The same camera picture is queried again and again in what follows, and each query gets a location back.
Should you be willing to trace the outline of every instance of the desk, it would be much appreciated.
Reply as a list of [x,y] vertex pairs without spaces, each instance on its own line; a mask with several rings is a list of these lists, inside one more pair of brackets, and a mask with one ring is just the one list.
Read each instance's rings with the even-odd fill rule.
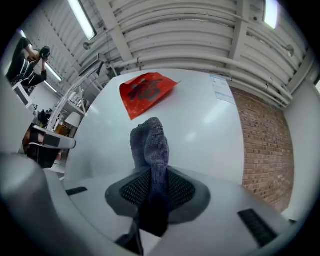
[[[119,87],[147,72],[181,82],[164,100],[130,120]],[[209,74],[179,69],[144,70],[113,78],[77,130],[64,180],[132,170],[130,132],[151,117],[162,122],[170,148],[169,165],[242,183],[244,141],[237,106],[216,98]]]

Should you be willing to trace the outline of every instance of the red paper with chinese character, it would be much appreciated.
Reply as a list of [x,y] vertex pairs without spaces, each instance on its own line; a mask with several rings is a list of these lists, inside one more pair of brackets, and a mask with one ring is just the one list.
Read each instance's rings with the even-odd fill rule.
[[120,95],[131,120],[150,109],[178,83],[159,73],[146,73],[120,85]]

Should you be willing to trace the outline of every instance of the brick wall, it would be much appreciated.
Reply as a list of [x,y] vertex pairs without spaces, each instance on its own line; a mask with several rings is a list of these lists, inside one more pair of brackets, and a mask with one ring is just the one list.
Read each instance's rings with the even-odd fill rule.
[[284,211],[294,184],[294,154],[283,112],[262,99],[232,88],[244,139],[242,185]]

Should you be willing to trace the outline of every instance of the black shirt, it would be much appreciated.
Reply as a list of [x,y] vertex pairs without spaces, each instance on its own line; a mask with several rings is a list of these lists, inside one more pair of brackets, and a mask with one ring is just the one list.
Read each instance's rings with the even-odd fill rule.
[[41,74],[36,74],[34,71],[34,67],[37,62],[29,62],[25,59],[24,49],[30,44],[29,40],[22,37],[17,44],[14,54],[12,57],[12,63],[9,67],[8,73],[6,77],[9,81],[12,81],[16,76],[20,75],[24,64],[29,65],[26,73],[24,74],[25,77],[29,78],[29,87],[35,86],[37,84],[42,83],[43,81],[47,80],[47,71],[43,70]]

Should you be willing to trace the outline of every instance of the white table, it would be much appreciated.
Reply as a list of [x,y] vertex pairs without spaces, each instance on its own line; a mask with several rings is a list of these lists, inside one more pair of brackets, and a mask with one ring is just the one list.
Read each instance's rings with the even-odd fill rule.
[[[119,87],[148,72],[181,82],[164,100],[130,120]],[[79,126],[65,181],[132,170],[130,132],[151,117],[162,122],[170,147],[169,165],[242,183],[244,141],[237,106],[216,98],[209,74],[179,69],[144,70],[113,78]]]

